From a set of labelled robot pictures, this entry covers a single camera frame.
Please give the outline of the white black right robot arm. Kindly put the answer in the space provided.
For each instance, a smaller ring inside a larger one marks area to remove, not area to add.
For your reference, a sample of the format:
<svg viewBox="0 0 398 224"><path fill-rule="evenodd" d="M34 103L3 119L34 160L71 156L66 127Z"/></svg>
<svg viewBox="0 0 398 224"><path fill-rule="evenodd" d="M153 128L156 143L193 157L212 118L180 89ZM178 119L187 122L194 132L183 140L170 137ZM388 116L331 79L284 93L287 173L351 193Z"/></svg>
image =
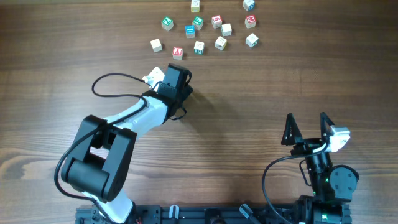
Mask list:
<svg viewBox="0 0 398 224"><path fill-rule="evenodd" d="M349 203L356 190L359 174L346 165L334 166L330 154L338 152L350 139L347 127L338 127L325 114L320 114L319 138L303 138L293 117L288 114L281 144L292 146L292 156L305 156L309 179L305 183L313 195L302 195L292 209L293 223L352 222Z"/></svg>

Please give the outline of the red letter Y block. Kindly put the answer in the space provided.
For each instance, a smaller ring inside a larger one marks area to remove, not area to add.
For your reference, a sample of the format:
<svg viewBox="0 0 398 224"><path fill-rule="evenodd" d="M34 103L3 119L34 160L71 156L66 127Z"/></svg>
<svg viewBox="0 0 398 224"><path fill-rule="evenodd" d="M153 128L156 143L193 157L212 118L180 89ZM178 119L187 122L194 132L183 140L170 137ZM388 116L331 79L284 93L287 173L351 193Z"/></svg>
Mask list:
<svg viewBox="0 0 398 224"><path fill-rule="evenodd" d="M183 59L183 49L181 47L174 47L172 51L172 57L175 60Z"/></svg>

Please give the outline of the plain Z wooden block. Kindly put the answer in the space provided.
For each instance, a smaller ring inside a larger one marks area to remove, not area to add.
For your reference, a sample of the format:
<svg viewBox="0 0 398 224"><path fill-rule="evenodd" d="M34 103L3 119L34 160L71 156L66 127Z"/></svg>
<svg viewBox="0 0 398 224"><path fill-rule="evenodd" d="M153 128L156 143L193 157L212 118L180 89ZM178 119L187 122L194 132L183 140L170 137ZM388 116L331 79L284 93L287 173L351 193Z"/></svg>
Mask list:
<svg viewBox="0 0 398 224"><path fill-rule="evenodd" d="M221 35L223 37L230 36L232 34L231 24L223 24L221 26Z"/></svg>

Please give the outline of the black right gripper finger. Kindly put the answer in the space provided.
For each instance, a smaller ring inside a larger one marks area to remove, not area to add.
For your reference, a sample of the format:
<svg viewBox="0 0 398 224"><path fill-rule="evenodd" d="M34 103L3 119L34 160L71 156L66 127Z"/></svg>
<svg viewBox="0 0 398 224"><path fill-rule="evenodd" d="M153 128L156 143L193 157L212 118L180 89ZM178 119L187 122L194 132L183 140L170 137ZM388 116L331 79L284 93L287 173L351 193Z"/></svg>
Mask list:
<svg viewBox="0 0 398 224"><path fill-rule="evenodd" d="M332 135L331 129L334 125L334 122L325 112L320 113L320 131L322 140L329 140L329 137Z"/></svg>
<svg viewBox="0 0 398 224"><path fill-rule="evenodd" d="M293 146L302 143L303 137L299 130L299 127L297 126L293 114L289 113L286 117L285 129L282 135L281 145Z"/></svg>

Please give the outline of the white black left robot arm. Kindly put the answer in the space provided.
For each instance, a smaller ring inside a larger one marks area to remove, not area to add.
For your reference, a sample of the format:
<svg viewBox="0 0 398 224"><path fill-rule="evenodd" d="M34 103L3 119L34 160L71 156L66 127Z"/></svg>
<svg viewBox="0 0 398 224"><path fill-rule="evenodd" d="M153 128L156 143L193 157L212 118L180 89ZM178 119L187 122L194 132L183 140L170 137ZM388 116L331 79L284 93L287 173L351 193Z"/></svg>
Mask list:
<svg viewBox="0 0 398 224"><path fill-rule="evenodd" d="M92 202L79 208L76 223L142 223L146 210L137 208L123 185L136 140L167 120L192 93L192 73L176 64L141 79L150 89L127 110L105 119L89 115L54 172L58 190L67 197Z"/></svg>

